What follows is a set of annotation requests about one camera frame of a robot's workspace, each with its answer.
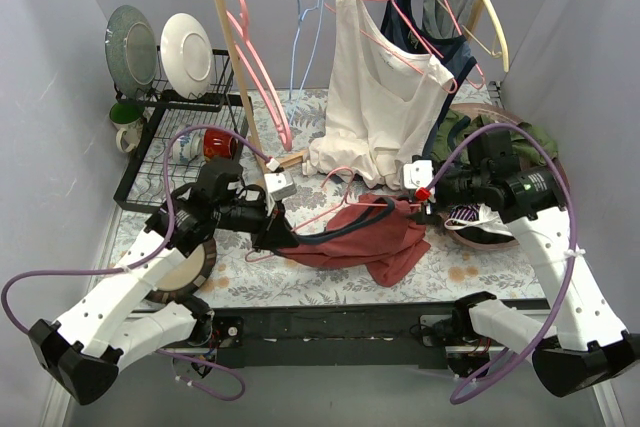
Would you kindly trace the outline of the red tank top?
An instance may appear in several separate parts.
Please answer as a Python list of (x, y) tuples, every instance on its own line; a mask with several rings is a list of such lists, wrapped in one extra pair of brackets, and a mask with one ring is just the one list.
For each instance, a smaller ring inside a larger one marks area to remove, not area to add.
[(410, 218), (404, 198), (363, 194), (339, 210), (325, 230), (298, 237), (299, 245), (278, 256), (302, 265), (335, 270), (364, 265), (378, 285), (399, 283), (430, 250), (426, 227)]

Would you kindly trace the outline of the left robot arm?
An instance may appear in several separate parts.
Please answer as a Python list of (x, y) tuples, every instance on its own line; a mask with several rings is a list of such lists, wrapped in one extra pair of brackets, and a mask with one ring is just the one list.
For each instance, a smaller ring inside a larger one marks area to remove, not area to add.
[(209, 306), (187, 294), (135, 322), (128, 317), (160, 282), (202, 249), (215, 259), (217, 229), (248, 233), (254, 248), (278, 250), (298, 242), (283, 201), (296, 191), (289, 172), (270, 160), (262, 185), (246, 185), (242, 166), (215, 158), (196, 181), (171, 192), (113, 274), (57, 319), (40, 319), (28, 330), (45, 371), (79, 404), (104, 395), (132, 363), (169, 344), (205, 345), (213, 333)]

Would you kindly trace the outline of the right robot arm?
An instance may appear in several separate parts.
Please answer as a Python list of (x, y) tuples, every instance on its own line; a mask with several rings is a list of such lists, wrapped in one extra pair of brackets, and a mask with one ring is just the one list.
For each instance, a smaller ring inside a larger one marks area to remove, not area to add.
[(577, 221), (569, 189), (553, 161), (521, 170), (511, 133), (538, 152), (539, 143), (520, 127), (493, 123), (464, 139), (440, 169), (415, 160), (403, 166), (401, 185), (417, 200), (414, 218), (425, 220), (428, 204), (484, 204), (499, 214), (525, 252), (551, 310), (536, 321), (488, 292), (455, 302), (450, 325), (464, 344), (486, 337), (503, 345), (495, 369), (487, 362), (462, 380), (450, 401), (467, 402), (532, 363), (553, 395), (571, 393), (615, 378), (639, 363), (639, 336), (614, 313), (577, 244)]

